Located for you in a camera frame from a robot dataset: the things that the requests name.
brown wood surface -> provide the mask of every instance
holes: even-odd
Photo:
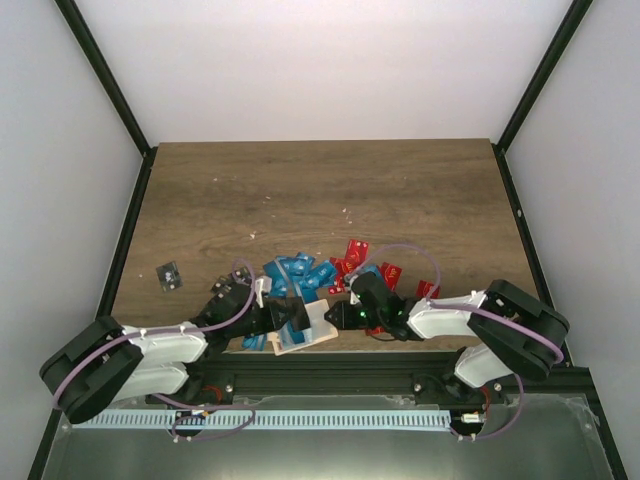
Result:
[[[372,249],[398,242],[428,249],[442,270],[441,297],[466,295],[495,278],[535,293],[488,140],[175,143],[158,150],[113,314],[135,326],[179,323],[209,300],[236,257],[257,269],[299,251],[343,257],[350,238]],[[155,269],[170,261],[184,286],[165,293]],[[401,294],[434,278],[414,252],[389,252],[382,261],[404,269]],[[343,332],[306,351],[467,343],[383,343]]]

white linear rail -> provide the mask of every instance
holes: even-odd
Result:
[[[188,419],[181,428],[226,430],[249,419],[248,411],[218,411],[204,420]],[[74,429],[166,430],[173,410],[105,410]],[[451,414],[435,410],[259,410],[248,430],[404,430],[448,432]]]

white wall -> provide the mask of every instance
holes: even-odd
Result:
[[[498,140],[570,0],[79,0],[153,144]]]
[[[18,479],[50,412],[38,370],[95,317],[140,156],[54,2],[2,2],[0,44],[0,476]]]
[[[569,346],[640,478],[640,3],[593,2],[508,152]]]

pile of packets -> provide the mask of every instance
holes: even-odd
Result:
[[[303,299],[308,310],[313,309],[317,311],[319,308],[321,310],[328,310],[326,300],[318,300],[317,289],[328,288],[330,295],[347,292],[348,287],[345,285],[344,277],[362,265],[367,258],[368,250],[369,243],[361,240],[349,240],[344,258],[331,257],[328,261],[325,260],[315,267],[313,266],[315,258],[306,253],[299,252],[295,257],[278,255],[276,256],[277,262],[275,260],[271,261],[263,267],[265,274],[272,280],[269,297],[285,298],[288,291],[293,289],[295,295]],[[367,265],[360,270],[360,273],[365,272],[375,273],[384,280],[391,291],[395,291],[400,275],[402,274],[402,269],[396,265],[385,262],[381,266]],[[420,281],[416,296],[420,298],[426,296],[431,287],[433,287],[432,283],[424,280]],[[439,290],[438,288],[435,291],[432,298],[437,298]],[[324,329],[324,324],[326,323],[326,328],[333,329],[333,327],[329,327],[328,322],[325,322],[323,318],[320,318],[320,323],[322,323],[322,325],[318,328]],[[312,328],[303,330],[302,332],[295,332],[290,322],[287,322],[281,330],[273,332],[268,336],[259,335],[245,338],[242,346],[251,350],[263,350],[266,340],[269,339],[274,344],[276,351],[286,353],[287,351],[298,350],[318,343],[320,336],[323,339],[322,341],[337,336],[337,331],[323,331],[322,335],[318,335],[318,332],[314,334],[313,330],[312,325]],[[366,330],[365,333],[367,335],[374,335],[383,331],[384,329],[380,327],[374,330]]]

purple cable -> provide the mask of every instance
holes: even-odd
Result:
[[[507,430],[509,430],[516,423],[518,418],[520,418],[520,415],[522,414],[522,408],[524,406],[524,385],[522,385],[522,379],[520,378],[519,375],[516,375],[515,373],[513,374],[513,376],[516,377],[516,382],[518,384],[518,391],[520,392],[520,396],[518,399],[518,408],[516,409],[516,413],[513,414],[513,417],[511,417],[511,420],[509,420],[509,422],[504,427],[502,427],[499,430],[496,430],[495,432],[489,433],[487,435],[478,436],[475,438],[475,440],[473,439],[473,437],[470,437],[470,436],[465,437],[464,435],[459,434],[453,429],[453,427],[451,428],[451,433],[453,433],[458,438],[473,442],[478,440],[489,440],[490,438],[495,438],[499,435],[502,435]]]
[[[500,315],[496,315],[493,312],[488,312],[487,310],[483,310],[481,308],[474,307],[473,305],[467,305],[467,304],[441,305],[438,302],[434,302],[433,300],[431,300],[431,305],[442,310],[463,310],[465,312],[471,312],[471,313],[476,313],[478,315],[482,315],[483,317],[493,320],[494,322],[498,322],[504,325],[505,327],[509,327],[515,330],[516,332],[520,332],[526,335],[527,337],[531,338],[532,340],[535,340],[536,342],[544,345],[555,354],[556,363],[560,363],[564,360],[564,354],[562,353],[562,350],[560,350],[553,342],[543,337],[539,333],[529,330],[528,328],[523,327],[519,323],[515,323],[510,320],[507,320],[506,318],[501,317]]]
[[[237,261],[242,262],[247,267],[247,269],[249,270],[249,275],[251,276],[251,292],[249,293],[249,297],[247,298],[247,302],[244,304],[242,309],[236,315],[231,317],[229,320],[225,320],[222,323],[219,323],[219,324],[216,324],[216,325],[211,325],[209,327],[185,328],[184,332],[182,330],[180,330],[179,328],[176,329],[176,327],[159,328],[157,330],[152,330],[150,332],[144,332],[144,329],[142,329],[142,330],[134,332],[134,333],[128,333],[126,335],[122,335],[121,337],[117,337],[117,338],[111,340],[110,342],[105,343],[100,348],[98,348],[97,350],[92,352],[90,355],[88,355],[87,358],[82,360],[73,370],[71,370],[71,372],[69,372],[69,375],[67,375],[65,377],[65,379],[62,382],[60,382],[60,385],[58,386],[58,388],[56,389],[55,393],[53,394],[53,408],[55,408],[57,410],[60,410],[60,406],[58,405],[60,397],[62,396],[64,391],[67,389],[69,384],[73,381],[73,379],[76,378],[78,376],[78,374],[87,367],[87,365],[89,365],[91,362],[93,362],[96,358],[99,358],[100,356],[104,355],[106,352],[111,350],[116,345],[124,343],[127,340],[132,340],[134,338],[142,337],[144,335],[151,336],[151,335],[165,335],[167,333],[196,333],[196,332],[206,333],[206,332],[212,332],[214,330],[219,330],[221,328],[227,327],[227,326],[231,325],[233,322],[235,322],[236,320],[238,320],[240,317],[242,317],[246,313],[246,311],[249,309],[249,307],[251,306],[251,303],[253,301],[253,297],[254,297],[254,295],[256,293],[256,276],[255,276],[255,273],[253,271],[253,267],[251,266],[251,264],[249,262],[247,262],[243,258],[240,258]]]
[[[411,245],[410,243],[392,243],[390,245],[385,245],[384,247],[380,247],[375,252],[373,252],[371,255],[369,255],[365,259],[365,261],[362,262],[360,265],[358,265],[358,267],[356,267],[356,269],[349,275],[353,275],[353,274],[357,273],[358,270],[360,270],[362,267],[364,267],[367,263],[369,263],[371,260],[373,260],[379,254],[381,254],[382,252],[386,252],[387,250],[391,250],[393,248],[406,248],[406,249],[409,249],[409,250],[414,250],[414,251],[422,254],[423,256],[427,257],[427,259],[431,262],[431,264],[433,265],[434,270],[436,271],[436,282],[433,285],[433,287],[431,287],[429,289],[429,292],[424,297],[426,300],[429,300],[431,298],[431,295],[433,295],[433,293],[440,286],[440,280],[441,280],[440,266],[438,265],[438,262],[436,262],[436,259],[433,257],[433,255],[431,255],[429,252],[427,252],[424,248],[418,247],[417,245]]]
[[[226,430],[217,435],[211,435],[208,437],[191,437],[191,441],[195,441],[195,442],[202,442],[206,440],[217,440],[220,438],[228,437],[230,435],[234,435],[240,432],[241,430],[245,429],[247,426],[251,425],[256,419],[256,409],[253,407],[247,407],[245,405],[188,405],[186,403],[176,402],[175,400],[172,400],[171,398],[165,395],[162,395],[160,393],[155,393],[153,396],[156,397],[158,400],[162,400],[164,403],[168,405],[171,405],[176,408],[186,409],[186,410],[205,410],[211,413],[215,413],[219,410],[243,410],[243,411],[248,410],[251,412],[251,417],[249,417],[247,421],[238,425],[237,427],[234,427],[231,430]],[[199,418],[199,417],[197,417],[196,415],[188,415],[186,417],[178,418],[173,423],[173,425],[171,426],[171,434],[173,435],[174,438],[179,437],[176,431],[176,428],[178,427],[178,425],[180,425],[181,423],[191,418]]]

